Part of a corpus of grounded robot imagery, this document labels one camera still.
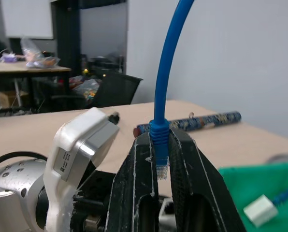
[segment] wooden table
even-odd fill
[[[107,114],[119,112],[121,120],[118,124],[119,134],[98,170],[117,172],[132,146],[133,128],[152,119],[154,104],[115,106],[102,110]],[[12,151],[34,151],[47,155],[59,127],[82,112],[84,111],[0,118],[0,156]],[[186,118],[190,112],[193,112],[195,116],[214,113],[192,103],[167,102],[166,117],[168,120]],[[261,164],[273,155],[288,152],[288,139],[243,122],[189,134],[217,168]],[[159,181],[160,194],[171,195],[169,180],[168,176],[166,181]]]
[[[60,66],[56,66],[50,69],[27,68],[25,61],[16,63],[0,63],[0,78],[14,78],[15,80],[16,78],[27,78],[31,107],[35,107],[32,85],[33,77],[60,76],[63,78],[65,92],[68,94],[70,71],[71,69]],[[16,86],[16,81],[15,89],[18,95],[18,87]]]

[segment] robotic arm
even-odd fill
[[[117,132],[94,108],[58,130],[47,163],[1,168],[0,232],[245,231],[222,176],[184,132],[170,131],[172,200],[158,195],[148,132],[117,174],[97,171]]]

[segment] white wall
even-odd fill
[[[130,0],[127,74],[152,101],[177,0]],[[169,99],[194,102],[288,137],[288,0],[197,0],[174,55]]]
[[[89,58],[112,52],[125,54],[127,4],[81,10],[82,54]]]

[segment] plastic bag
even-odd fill
[[[40,49],[27,37],[23,37],[20,43],[27,61],[26,66],[29,68],[52,68],[60,61],[57,57],[45,58]]]
[[[14,63],[17,62],[17,57],[14,53],[3,53],[0,60],[6,63]]]
[[[90,79],[84,81],[82,84],[75,87],[73,91],[75,91],[79,95],[83,95],[88,101],[95,97],[98,89],[99,89],[98,82],[94,79]]]
[[[78,85],[81,85],[84,82],[83,76],[74,76],[69,78],[69,88],[74,89]]]

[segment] black office chair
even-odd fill
[[[97,76],[102,79],[95,97],[86,101],[81,95],[52,96],[52,111],[90,109],[92,107],[108,107],[129,105],[139,86],[141,78],[117,72],[100,71]]]
[[[118,72],[101,72],[103,73],[103,79],[100,87],[92,102],[86,106],[86,109],[91,107],[101,108],[131,104],[133,96],[142,79]]]

